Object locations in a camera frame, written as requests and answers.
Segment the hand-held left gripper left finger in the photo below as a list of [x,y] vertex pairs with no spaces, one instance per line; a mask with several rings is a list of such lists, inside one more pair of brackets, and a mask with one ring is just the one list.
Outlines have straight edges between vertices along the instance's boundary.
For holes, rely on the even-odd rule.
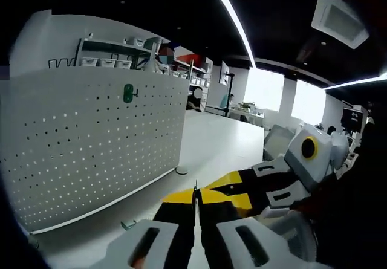
[[105,268],[187,268],[194,246],[195,194],[166,196],[152,220],[144,219],[108,245]]

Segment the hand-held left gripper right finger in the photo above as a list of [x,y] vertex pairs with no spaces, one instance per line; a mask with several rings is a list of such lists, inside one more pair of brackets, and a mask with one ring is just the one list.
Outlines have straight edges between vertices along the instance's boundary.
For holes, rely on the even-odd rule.
[[198,190],[201,244],[210,268],[285,268],[290,250],[284,238],[253,218],[243,218],[233,199]]

